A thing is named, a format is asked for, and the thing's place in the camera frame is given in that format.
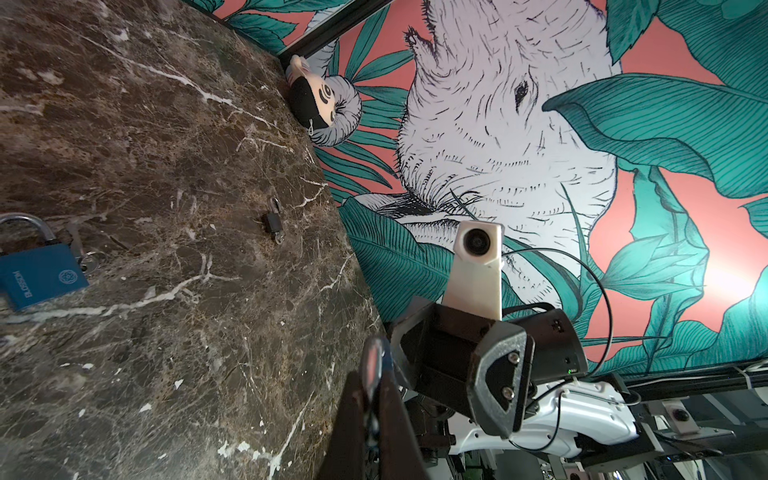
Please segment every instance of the rhino eye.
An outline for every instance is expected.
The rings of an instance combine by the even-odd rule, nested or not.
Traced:
[[[528,82],[524,81],[517,87],[515,87],[515,111],[520,113],[520,104],[523,102],[525,95],[528,94]]]

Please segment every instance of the blue padlock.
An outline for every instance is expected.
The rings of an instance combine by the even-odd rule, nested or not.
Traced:
[[[41,219],[30,214],[0,214],[0,223],[23,220],[35,225],[45,246],[17,253],[0,251],[0,290],[14,310],[62,296],[88,286],[69,247]]]

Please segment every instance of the small black padlock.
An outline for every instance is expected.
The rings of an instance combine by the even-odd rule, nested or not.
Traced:
[[[285,240],[286,234],[283,232],[283,221],[280,219],[280,214],[283,211],[283,207],[280,205],[280,201],[276,197],[270,198],[270,209],[272,210],[263,217],[264,226],[266,231],[272,234],[272,238],[275,243],[280,245]]]

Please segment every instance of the padlock shackle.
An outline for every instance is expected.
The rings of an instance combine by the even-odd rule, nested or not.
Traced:
[[[53,233],[53,230],[51,230],[48,224],[44,222],[41,218],[36,217],[35,215],[25,214],[22,212],[11,212],[8,214],[0,214],[0,224],[5,223],[9,220],[27,221],[32,225],[35,225],[35,227],[38,229],[38,232],[40,232],[40,235],[43,237],[43,240],[45,240],[46,242],[51,242],[53,240],[56,240],[56,235]]]

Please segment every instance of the white camera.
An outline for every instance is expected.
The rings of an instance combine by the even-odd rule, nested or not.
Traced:
[[[499,223],[465,220],[453,245],[453,267],[442,304],[488,319],[502,319],[502,241]]]

